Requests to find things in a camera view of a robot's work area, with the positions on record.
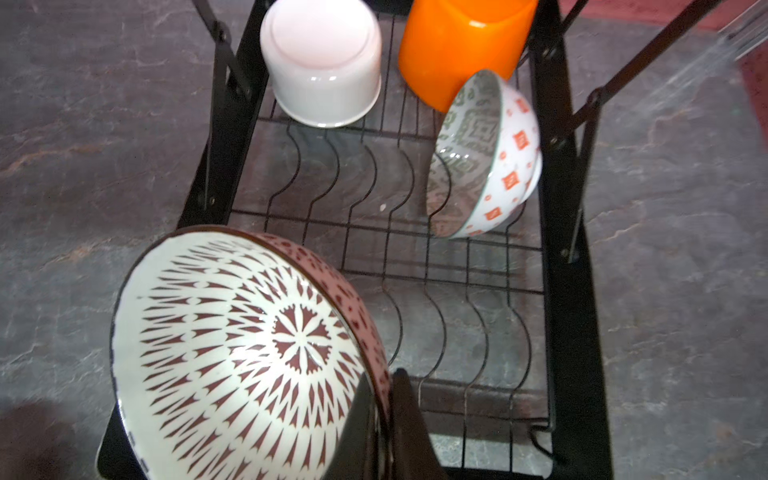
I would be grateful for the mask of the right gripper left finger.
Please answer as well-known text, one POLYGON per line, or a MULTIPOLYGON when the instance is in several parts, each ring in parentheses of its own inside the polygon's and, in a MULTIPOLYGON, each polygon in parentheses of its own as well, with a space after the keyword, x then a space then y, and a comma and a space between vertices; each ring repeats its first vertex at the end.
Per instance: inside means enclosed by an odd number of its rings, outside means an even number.
POLYGON ((376 479, 378 475, 377 407, 364 375, 357 387, 346 423, 324 479, 376 479))

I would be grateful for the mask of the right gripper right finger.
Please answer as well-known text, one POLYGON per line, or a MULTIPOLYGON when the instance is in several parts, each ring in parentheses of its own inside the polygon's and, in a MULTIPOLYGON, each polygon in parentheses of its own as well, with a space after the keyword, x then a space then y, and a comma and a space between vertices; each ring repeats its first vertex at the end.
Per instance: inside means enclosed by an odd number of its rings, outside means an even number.
POLYGON ((405 369, 392 375, 392 451, 394 479, 442 479, 447 475, 433 450, 405 369))

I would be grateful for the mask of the orange plastic bowl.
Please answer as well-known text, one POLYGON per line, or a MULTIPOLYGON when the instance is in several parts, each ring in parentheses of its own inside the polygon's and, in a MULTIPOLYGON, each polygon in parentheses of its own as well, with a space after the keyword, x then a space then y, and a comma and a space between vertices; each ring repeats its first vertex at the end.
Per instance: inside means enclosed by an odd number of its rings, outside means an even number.
POLYGON ((510 79, 537 7, 536 0, 415 0, 398 57, 403 79, 441 113, 481 70, 510 79))

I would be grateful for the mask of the green patterned ceramic bowl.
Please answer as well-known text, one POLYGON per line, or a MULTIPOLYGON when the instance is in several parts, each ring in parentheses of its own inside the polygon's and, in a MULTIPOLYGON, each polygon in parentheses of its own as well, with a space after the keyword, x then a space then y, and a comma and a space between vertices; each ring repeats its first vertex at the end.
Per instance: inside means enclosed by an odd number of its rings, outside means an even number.
POLYGON ((431 232, 466 238, 506 221, 542 173, 540 128, 526 97, 490 70, 474 74, 443 119, 426 190, 431 232))

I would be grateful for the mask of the red patterned bowl underneath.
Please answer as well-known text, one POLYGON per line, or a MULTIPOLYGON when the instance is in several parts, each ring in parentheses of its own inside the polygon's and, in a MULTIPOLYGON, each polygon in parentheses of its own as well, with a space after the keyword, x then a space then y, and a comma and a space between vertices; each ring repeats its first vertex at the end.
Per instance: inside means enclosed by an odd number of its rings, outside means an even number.
POLYGON ((149 479, 323 479, 369 393, 385 439, 391 376, 360 295, 305 246, 199 226, 152 244, 116 302, 111 376, 149 479))

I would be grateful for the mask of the white pink bowl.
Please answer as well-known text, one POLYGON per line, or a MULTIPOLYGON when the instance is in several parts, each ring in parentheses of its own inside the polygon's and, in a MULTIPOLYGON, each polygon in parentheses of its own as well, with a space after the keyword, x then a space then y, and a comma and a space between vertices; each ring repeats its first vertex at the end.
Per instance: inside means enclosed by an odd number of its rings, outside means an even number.
POLYGON ((260 46, 278 104, 302 124, 349 125, 378 100, 382 35, 363 1, 276 1, 260 46))

